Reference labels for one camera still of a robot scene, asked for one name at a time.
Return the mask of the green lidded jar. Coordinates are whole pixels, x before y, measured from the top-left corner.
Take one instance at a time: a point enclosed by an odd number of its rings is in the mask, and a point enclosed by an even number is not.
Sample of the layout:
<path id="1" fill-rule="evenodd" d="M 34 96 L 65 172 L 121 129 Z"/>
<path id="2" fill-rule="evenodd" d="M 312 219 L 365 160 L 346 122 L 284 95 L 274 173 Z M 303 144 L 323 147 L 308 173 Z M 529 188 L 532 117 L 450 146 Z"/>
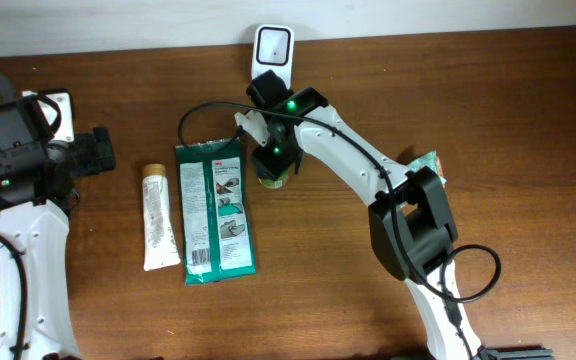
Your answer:
<path id="1" fill-rule="evenodd" d="M 259 183 L 267 189 L 279 189 L 287 184 L 289 178 L 289 171 L 284 171 L 277 179 L 273 179 L 268 174 L 257 173 Z"/>

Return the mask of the green wipes package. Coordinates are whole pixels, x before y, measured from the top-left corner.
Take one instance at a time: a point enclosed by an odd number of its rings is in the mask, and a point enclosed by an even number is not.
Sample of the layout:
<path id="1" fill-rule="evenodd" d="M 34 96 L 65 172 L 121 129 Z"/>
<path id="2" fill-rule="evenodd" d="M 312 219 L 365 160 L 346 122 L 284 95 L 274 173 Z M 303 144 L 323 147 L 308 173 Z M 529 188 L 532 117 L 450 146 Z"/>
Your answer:
<path id="1" fill-rule="evenodd" d="M 256 273 L 245 208 L 241 142 L 175 147 L 183 222 L 185 284 L 204 285 Z"/>

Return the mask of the white cream tube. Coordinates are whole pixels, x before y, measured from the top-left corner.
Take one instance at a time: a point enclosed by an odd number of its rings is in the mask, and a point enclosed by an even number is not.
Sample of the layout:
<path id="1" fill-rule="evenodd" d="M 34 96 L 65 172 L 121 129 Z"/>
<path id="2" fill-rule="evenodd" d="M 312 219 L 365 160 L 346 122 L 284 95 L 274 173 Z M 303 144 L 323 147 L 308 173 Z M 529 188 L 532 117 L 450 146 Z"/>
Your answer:
<path id="1" fill-rule="evenodd" d="M 181 258 L 171 223 L 166 167 L 148 164 L 143 167 L 142 174 L 144 270 L 178 265 Z"/>

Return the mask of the mint green snack packet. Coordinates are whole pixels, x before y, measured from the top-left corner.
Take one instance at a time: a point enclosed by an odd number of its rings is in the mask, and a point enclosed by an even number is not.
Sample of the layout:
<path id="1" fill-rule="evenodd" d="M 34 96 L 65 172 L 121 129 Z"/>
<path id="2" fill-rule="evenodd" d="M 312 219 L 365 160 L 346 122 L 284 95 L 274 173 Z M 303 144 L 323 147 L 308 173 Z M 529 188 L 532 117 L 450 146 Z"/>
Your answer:
<path id="1" fill-rule="evenodd" d="M 413 172 L 417 172 L 424 167 L 430 168 L 437 174 L 440 173 L 436 151 L 428 152 L 408 164 L 408 168 Z"/>

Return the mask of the orange tissue pack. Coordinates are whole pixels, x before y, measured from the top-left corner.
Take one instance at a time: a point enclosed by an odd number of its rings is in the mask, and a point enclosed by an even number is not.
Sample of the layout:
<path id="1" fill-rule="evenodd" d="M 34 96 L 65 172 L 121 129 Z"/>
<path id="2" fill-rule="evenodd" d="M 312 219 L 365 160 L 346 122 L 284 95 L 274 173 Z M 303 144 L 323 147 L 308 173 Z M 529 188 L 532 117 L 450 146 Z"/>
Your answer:
<path id="1" fill-rule="evenodd" d="M 443 172 L 443 168 L 442 168 L 442 164 L 441 164 L 441 160 L 440 160 L 439 156 L 436 157 L 436 166 L 437 166 L 437 174 L 440 177 L 442 187 L 445 189 L 447 180 L 444 177 L 444 172 Z"/>

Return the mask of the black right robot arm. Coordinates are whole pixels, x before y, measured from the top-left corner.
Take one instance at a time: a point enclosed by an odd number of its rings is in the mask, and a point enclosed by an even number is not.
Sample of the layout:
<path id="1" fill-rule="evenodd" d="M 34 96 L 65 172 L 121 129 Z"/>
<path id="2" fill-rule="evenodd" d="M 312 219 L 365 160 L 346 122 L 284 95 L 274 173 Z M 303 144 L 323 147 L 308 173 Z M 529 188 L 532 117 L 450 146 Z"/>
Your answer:
<path id="1" fill-rule="evenodd" d="M 380 153 L 349 128 L 313 88 L 290 90 L 273 71 L 253 77 L 246 90 L 254 108 L 241 127 L 257 142 L 251 155 L 260 181 L 279 185 L 305 155 L 317 158 L 368 208 L 371 246 L 381 265 L 405 283 L 427 336 L 427 359 L 551 359 L 542 347 L 494 349 L 482 344 L 464 306 L 498 282 L 496 267 L 479 292 L 461 296 L 455 259 L 467 251 L 458 238 L 441 177 L 430 167 L 412 170 Z"/>

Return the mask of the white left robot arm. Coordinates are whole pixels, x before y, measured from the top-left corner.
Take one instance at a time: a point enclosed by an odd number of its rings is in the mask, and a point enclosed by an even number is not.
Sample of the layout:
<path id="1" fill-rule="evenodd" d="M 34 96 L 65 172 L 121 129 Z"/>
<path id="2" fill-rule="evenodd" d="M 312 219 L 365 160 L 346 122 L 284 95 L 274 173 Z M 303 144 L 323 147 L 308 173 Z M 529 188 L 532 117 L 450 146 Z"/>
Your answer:
<path id="1" fill-rule="evenodd" d="M 66 244 L 78 178 L 112 171 L 109 131 L 77 133 L 65 88 L 0 105 L 0 359 L 79 359 Z"/>

